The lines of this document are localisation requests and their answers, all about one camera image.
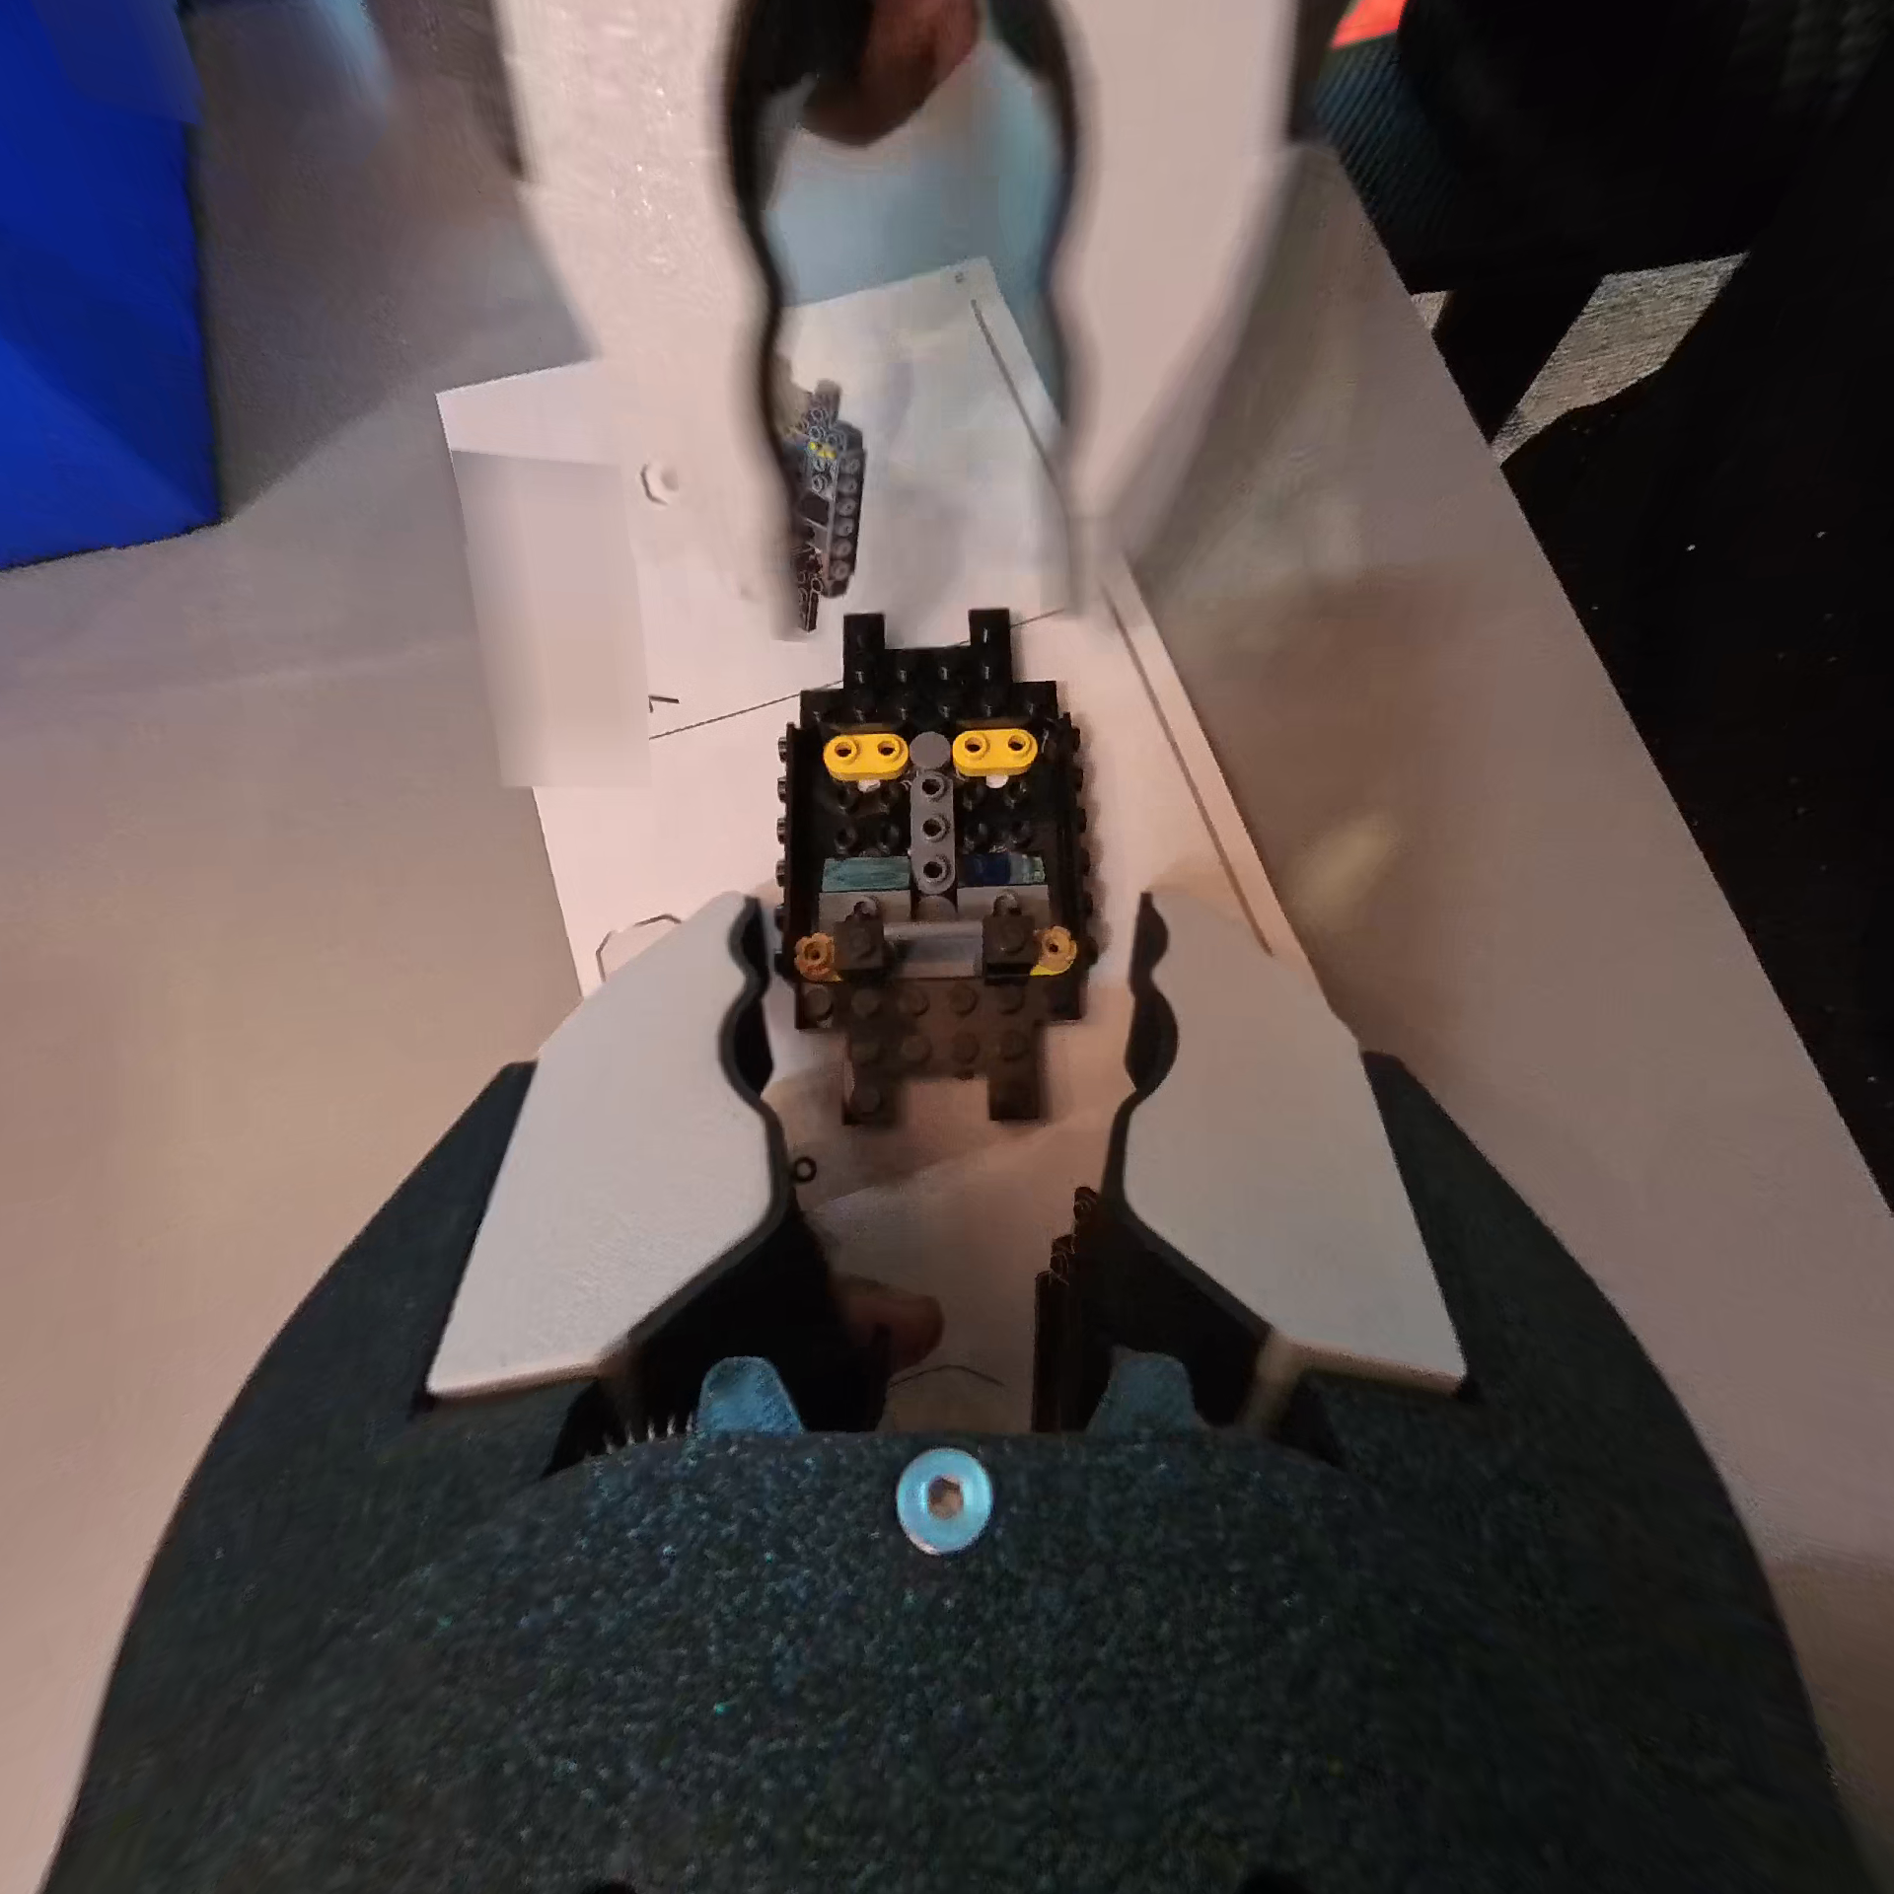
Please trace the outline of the black lego model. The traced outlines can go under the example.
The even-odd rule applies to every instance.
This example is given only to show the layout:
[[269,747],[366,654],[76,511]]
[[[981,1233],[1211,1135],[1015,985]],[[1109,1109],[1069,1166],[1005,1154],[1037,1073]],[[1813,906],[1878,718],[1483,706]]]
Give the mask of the black lego model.
[[1080,727],[1015,664],[1005,608],[945,645],[847,614],[841,680],[778,744],[776,966],[798,1029],[841,1044],[842,1122],[897,1122],[913,1081],[980,1081],[1044,1116],[1044,1029],[1098,963]]

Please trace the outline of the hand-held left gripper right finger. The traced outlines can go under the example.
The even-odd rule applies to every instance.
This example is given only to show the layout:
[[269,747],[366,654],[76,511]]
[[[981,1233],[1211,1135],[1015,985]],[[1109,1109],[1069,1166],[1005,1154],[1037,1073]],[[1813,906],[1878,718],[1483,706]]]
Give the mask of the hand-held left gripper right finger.
[[1314,977],[1199,894],[1143,894],[1130,1098],[1101,1206],[1177,1290],[1124,1290],[1124,1345],[1205,1401],[1311,1371],[1456,1396],[1466,1360],[1368,1068]]

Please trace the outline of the blue box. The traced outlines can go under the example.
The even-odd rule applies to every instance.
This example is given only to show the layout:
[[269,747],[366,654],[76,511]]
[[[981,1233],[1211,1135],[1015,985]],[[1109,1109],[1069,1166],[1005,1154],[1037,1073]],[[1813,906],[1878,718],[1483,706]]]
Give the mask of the blue box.
[[171,3],[2,6],[2,568],[219,521]]

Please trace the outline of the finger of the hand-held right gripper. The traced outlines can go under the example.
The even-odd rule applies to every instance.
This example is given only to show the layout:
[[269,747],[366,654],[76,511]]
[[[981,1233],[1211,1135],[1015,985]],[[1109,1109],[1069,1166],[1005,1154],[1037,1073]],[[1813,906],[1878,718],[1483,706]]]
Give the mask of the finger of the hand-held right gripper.
[[632,525],[794,637],[770,428],[776,284],[730,177],[742,5],[494,5],[525,210],[592,355]]
[[1289,3],[1055,5],[1069,182],[1046,306],[1044,603],[1185,540],[1260,377],[1260,307],[1296,170]]

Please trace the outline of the black mesh office chair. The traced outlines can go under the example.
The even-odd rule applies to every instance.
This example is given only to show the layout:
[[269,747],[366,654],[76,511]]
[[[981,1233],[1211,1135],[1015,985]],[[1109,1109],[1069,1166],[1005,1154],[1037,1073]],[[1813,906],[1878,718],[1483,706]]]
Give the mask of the black mesh office chair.
[[1413,3],[1304,115],[1494,438],[1607,278],[1755,243],[1890,32],[1887,3]]

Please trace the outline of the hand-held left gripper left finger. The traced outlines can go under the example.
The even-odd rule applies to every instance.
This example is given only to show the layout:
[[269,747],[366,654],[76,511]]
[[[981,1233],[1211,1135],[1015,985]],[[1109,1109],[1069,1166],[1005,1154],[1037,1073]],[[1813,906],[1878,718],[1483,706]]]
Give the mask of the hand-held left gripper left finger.
[[425,1376],[437,1401],[576,1383],[789,1217],[763,912],[722,892],[544,1044]]

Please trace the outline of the person's left hand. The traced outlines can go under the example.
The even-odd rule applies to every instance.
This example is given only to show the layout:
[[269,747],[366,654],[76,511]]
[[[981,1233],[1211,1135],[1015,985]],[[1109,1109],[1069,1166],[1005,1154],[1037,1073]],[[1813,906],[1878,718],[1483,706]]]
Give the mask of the person's left hand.
[[890,1372],[919,1368],[940,1347],[945,1316],[930,1293],[847,1277],[835,1297],[856,1345],[881,1350]]

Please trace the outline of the white lego instruction sheet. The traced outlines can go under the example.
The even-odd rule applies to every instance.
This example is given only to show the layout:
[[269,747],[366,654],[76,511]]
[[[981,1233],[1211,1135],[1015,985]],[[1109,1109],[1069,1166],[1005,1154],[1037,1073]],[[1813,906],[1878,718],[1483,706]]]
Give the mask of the white lego instruction sheet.
[[606,428],[601,363],[438,392],[468,553],[536,574],[580,549],[557,494],[621,498],[636,576],[631,650],[649,687],[641,747],[610,786],[534,788],[566,933],[594,992],[712,897],[761,897],[776,859],[776,742],[802,687],[841,678],[841,612],[877,608],[897,654],[963,639],[972,607],[1008,607],[1023,674],[1051,678],[1080,733],[1082,806],[1101,969],[1075,1025],[1055,1028],[1050,1111],[994,1124],[972,1081],[922,1081],[894,1129],[841,1122],[841,1053],[770,1000],[770,1106],[813,1162],[809,1219],[849,1273],[919,1287],[951,1311],[961,1360],[1021,1338],[1030,1279],[1101,1172],[1127,1094],[1127,955],[1145,891],[1177,889],[1244,919],[1304,966],[1196,712],[1130,581],[1056,605],[1062,557],[1047,451],[1055,410],[992,271],[973,259],[794,310],[789,379],[835,381],[864,431],[864,566],[820,627],[775,637],[712,566],[680,473],[644,473]]

